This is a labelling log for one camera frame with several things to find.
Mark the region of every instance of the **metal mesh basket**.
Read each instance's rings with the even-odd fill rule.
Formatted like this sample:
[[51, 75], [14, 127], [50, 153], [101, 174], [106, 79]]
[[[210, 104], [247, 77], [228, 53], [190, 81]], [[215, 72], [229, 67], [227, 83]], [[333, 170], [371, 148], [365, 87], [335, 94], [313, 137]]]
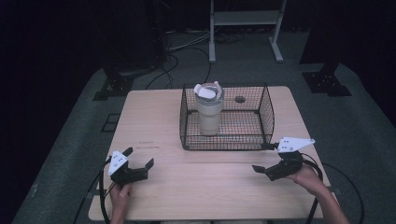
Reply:
[[265, 83], [220, 83], [224, 106], [219, 132], [201, 134], [194, 84], [183, 87], [180, 106], [180, 140], [187, 150], [264, 150], [274, 132], [274, 109]]

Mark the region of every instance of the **gray floor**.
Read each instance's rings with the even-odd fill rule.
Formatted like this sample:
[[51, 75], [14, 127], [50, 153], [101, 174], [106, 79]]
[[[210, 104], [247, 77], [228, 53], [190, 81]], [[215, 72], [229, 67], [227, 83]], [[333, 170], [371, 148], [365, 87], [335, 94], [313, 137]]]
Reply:
[[[278, 45], [284, 57], [277, 63], [268, 43], [270, 34], [245, 35], [231, 45], [217, 45], [217, 62], [208, 81], [267, 82], [269, 86], [290, 88], [322, 161], [346, 173], [355, 183], [365, 206], [364, 223], [394, 223], [396, 220], [396, 130], [361, 85], [359, 77], [340, 65], [335, 74], [352, 96], [329, 97], [313, 94], [302, 72], [318, 71], [321, 64], [299, 64], [308, 33], [285, 33]], [[173, 34], [174, 47], [197, 36]], [[207, 43], [195, 48], [207, 52]], [[208, 59], [197, 49], [173, 53], [177, 67], [168, 76], [156, 79], [150, 89], [179, 89], [183, 83], [202, 83], [209, 70]], [[164, 68], [176, 60], [170, 58]], [[162, 72], [138, 77], [134, 90], [143, 90]], [[36, 192], [28, 195], [14, 223], [72, 223], [81, 200], [106, 158], [113, 133], [102, 133], [110, 113], [120, 113], [125, 97], [93, 101], [106, 80], [103, 70], [92, 74], [72, 113], [55, 142], [39, 176]], [[360, 217], [360, 204], [351, 185], [337, 172], [326, 168], [337, 197], [352, 223]], [[85, 200], [78, 223], [100, 223], [88, 219], [91, 200]], [[275, 223], [304, 223], [304, 220], [277, 220]]]

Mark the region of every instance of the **black backdrop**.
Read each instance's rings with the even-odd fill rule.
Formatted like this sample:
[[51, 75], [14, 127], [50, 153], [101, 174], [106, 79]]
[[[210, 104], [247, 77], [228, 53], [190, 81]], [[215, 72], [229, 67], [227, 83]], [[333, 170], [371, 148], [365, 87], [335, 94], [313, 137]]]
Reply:
[[[128, 48], [117, 44], [131, 38], [127, 35], [132, 35], [136, 40], [148, 41], [152, 36], [148, 27], [141, 24], [142, 19], [139, 19], [139, 16], [146, 16], [144, 10], [137, 10], [124, 18], [133, 21], [131, 27], [141, 24], [141, 30], [123, 33], [122, 25], [125, 23], [117, 21], [120, 18], [111, 13], [107, 15], [109, 12], [104, 10], [104, 6], [110, 2], [115, 4], [115, 1], [108, 0], [91, 1], [91, 7], [88, 7], [87, 1], [77, 0], [1, 2], [0, 186], [3, 196], [0, 211], [4, 222], [14, 217], [91, 75], [103, 63], [119, 58], [113, 49], [121, 52], [130, 63], [140, 65], [150, 66], [158, 57], [154, 50], [138, 62], [134, 56], [142, 49], [131, 46], [129, 51], [124, 51]], [[142, 6], [144, 1], [120, 2]], [[209, 0], [163, 2], [168, 30], [208, 28]], [[228, 3], [226, 0], [216, 2], [219, 8]], [[347, 30], [343, 37], [353, 43], [346, 50], [347, 56], [343, 58], [343, 63], [358, 73], [367, 90], [395, 122], [395, 94], [390, 82], [396, 66], [396, 23], [392, 15], [395, 8], [390, 1], [385, 0], [335, 1], [331, 6], [326, 6], [330, 2], [289, 1], [282, 28], [305, 30], [314, 24], [302, 63], [322, 63], [328, 54], [329, 43], [333, 42], [329, 36], [340, 32], [340, 27], [335, 24], [348, 21], [348, 13], [353, 13], [355, 23], [341, 26], [344, 31]], [[278, 4], [276, 0], [250, 0], [249, 5], [245, 1], [230, 3], [231, 6], [236, 3], [235, 9], [256, 8], [255, 5], [265, 9]], [[326, 7], [317, 13], [320, 4]], [[136, 9], [139, 8], [129, 7], [131, 11]], [[124, 42], [126, 46], [130, 43], [133, 41]], [[143, 49], [152, 49], [152, 46], [147, 45]]]
[[323, 63], [335, 53], [396, 127], [395, 12], [390, 0], [321, 0], [301, 63]]
[[2, 223], [14, 218], [92, 74], [103, 64], [158, 62], [147, 2], [1, 2]]

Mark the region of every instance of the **human hand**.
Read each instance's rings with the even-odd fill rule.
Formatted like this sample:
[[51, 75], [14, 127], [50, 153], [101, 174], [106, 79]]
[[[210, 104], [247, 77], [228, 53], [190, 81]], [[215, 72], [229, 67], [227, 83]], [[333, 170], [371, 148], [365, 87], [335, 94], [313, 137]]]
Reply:
[[122, 188], [116, 183], [110, 185], [110, 198], [113, 205], [111, 223], [123, 223], [130, 201], [132, 183], [124, 185]]
[[319, 179], [315, 170], [306, 164], [299, 172], [294, 175], [288, 175], [287, 179], [293, 180], [296, 184], [305, 188], [310, 194], [318, 196], [323, 190], [328, 190], [323, 182]]

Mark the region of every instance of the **table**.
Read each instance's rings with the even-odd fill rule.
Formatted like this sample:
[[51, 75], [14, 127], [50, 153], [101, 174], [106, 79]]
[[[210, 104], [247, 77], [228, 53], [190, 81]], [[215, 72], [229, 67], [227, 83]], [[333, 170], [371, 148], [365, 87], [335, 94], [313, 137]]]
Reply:
[[[297, 105], [287, 87], [269, 87], [275, 111], [272, 142], [282, 136], [309, 138]], [[236, 220], [307, 218], [314, 197], [288, 179], [271, 182], [251, 165], [279, 163], [276, 151], [188, 151], [179, 139], [182, 90], [131, 91], [108, 155], [133, 147], [131, 168], [154, 158], [148, 180], [134, 183], [132, 220]], [[313, 145], [301, 149], [323, 167]], [[105, 188], [111, 180], [105, 169]], [[324, 183], [330, 186], [323, 170]], [[111, 201], [106, 198], [111, 214]], [[103, 220], [99, 196], [89, 211]], [[322, 217], [318, 207], [315, 217]]]

